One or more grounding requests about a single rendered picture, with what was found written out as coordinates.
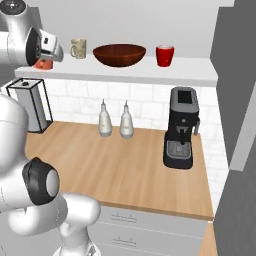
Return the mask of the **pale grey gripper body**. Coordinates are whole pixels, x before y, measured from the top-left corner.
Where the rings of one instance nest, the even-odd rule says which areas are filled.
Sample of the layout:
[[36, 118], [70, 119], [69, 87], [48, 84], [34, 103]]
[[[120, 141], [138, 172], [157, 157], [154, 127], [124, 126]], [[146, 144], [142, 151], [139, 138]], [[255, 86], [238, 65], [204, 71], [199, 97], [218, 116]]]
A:
[[59, 43], [55, 45], [43, 44], [41, 47], [41, 58], [61, 62], [64, 58], [64, 52]]

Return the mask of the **white open cabinet shelf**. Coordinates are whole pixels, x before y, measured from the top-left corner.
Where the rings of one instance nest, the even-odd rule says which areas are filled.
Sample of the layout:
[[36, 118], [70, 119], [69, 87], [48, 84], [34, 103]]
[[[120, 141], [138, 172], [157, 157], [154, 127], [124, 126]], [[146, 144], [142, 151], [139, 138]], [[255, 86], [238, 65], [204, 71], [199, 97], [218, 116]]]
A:
[[159, 67], [156, 58], [145, 56], [137, 64], [114, 68], [101, 64], [93, 55], [75, 59], [66, 54], [62, 62], [55, 62], [51, 70], [20, 67], [17, 77], [88, 80], [140, 84], [184, 85], [215, 87], [217, 72], [210, 59], [174, 57], [170, 67]]

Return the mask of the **grey open cabinet door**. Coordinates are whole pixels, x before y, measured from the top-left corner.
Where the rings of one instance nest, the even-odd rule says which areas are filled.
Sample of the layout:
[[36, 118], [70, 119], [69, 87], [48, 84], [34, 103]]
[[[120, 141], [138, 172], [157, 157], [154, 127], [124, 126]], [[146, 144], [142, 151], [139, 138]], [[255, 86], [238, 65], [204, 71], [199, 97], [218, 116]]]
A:
[[219, 9], [211, 61], [228, 167], [242, 171], [256, 138], [256, 0]]

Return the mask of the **grey tall cabinet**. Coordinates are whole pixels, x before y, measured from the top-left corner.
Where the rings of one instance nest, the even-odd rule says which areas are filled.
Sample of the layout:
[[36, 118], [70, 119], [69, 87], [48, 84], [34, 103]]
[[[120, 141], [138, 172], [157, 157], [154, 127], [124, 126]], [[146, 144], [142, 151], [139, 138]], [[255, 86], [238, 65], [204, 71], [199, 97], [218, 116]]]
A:
[[256, 160], [230, 170], [214, 219], [218, 256], [256, 256]]

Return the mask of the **orange-red small bowl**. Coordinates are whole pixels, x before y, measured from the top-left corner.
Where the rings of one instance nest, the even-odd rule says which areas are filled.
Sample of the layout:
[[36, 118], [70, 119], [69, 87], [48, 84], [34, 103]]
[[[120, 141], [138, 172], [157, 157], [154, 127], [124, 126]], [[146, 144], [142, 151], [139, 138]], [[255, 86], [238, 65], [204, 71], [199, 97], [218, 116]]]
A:
[[52, 60], [39, 59], [34, 64], [34, 67], [37, 68], [37, 69], [42, 69], [42, 70], [51, 70], [53, 68], [53, 61]]

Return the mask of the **beige patterned mug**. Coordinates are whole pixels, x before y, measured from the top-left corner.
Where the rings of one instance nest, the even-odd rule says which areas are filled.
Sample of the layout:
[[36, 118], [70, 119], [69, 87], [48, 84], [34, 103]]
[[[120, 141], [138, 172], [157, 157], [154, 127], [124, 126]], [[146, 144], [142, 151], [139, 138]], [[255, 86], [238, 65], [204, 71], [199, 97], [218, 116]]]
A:
[[86, 40], [72, 39], [70, 47], [70, 55], [76, 59], [86, 58]]

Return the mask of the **brown wooden bowl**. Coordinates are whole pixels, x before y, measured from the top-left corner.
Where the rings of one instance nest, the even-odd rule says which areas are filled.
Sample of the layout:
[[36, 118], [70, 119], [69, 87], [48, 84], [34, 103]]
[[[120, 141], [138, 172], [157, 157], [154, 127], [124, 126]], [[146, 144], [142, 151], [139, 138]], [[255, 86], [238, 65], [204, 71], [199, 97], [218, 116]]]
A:
[[145, 54], [146, 49], [135, 44], [108, 44], [93, 50], [93, 55], [100, 63], [117, 68], [135, 65]]

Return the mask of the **white bottle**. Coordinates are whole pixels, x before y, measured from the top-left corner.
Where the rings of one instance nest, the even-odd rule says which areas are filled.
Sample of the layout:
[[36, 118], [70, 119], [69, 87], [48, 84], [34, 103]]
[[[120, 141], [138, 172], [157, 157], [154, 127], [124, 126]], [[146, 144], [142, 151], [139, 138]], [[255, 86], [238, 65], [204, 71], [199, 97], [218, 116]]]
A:
[[124, 139], [130, 139], [134, 134], [134, 127], [128, 104], [124, 105], [124, 111], [120, 122], [120, 135]]
[[101, 103], [98, 131], [100, 135], [103, 137], [108, 137], [112, 134], [112, 123], [111, 123], [110, 115], [107, 111], [105, 102]]

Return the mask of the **red cup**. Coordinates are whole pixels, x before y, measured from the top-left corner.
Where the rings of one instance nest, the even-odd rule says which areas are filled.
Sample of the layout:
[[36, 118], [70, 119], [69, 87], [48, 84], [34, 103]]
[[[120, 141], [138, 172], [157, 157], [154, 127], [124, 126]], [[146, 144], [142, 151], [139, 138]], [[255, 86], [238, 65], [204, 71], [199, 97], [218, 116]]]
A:
[[174, 56], [174, 47], [168, 45], [159, 45], [156, 47], [157, 65], [160, 67], [169, 67]]

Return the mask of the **black coffee machine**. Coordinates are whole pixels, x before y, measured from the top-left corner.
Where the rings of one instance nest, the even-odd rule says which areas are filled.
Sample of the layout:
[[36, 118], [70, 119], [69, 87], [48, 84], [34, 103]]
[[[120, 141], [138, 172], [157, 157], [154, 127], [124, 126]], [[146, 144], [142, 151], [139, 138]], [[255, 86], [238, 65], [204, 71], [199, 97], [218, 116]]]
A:
[[175, 169], [193, 166], [191, 135], [198, 135], [200, 125], [196, 91], [191, 87], [171, 90], [168, 129], [164, 136], [163, 163]]

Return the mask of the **grey drawer front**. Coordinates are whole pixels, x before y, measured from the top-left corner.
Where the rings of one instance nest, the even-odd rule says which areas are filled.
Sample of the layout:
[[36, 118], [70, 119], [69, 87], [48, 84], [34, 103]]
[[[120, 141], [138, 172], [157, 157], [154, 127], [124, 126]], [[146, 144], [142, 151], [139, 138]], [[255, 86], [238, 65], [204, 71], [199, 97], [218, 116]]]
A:
[[[111, 220], [111, 214], [122, 216], [133, 216], [137, 223], [127, 223]], [[151, 231], [160, 231], [169, 234], [188, 236], [202, 239], [206, 229], [207, 221], [193, 218], [164, 215], [150, 212], [142, 212], [130, 209], [102, 206], [98, 223], [116, 224], [126, 227], [141, 228]]]
[[[117, 246], [158, 256], [198, 256], [202, 243], [200, 238], [115, 225], [93, 225], [88, 230], [92, 241], [98, 245]], [[117, 237], [132, 238], [137, 247], [113, 244], [112, 239]]]

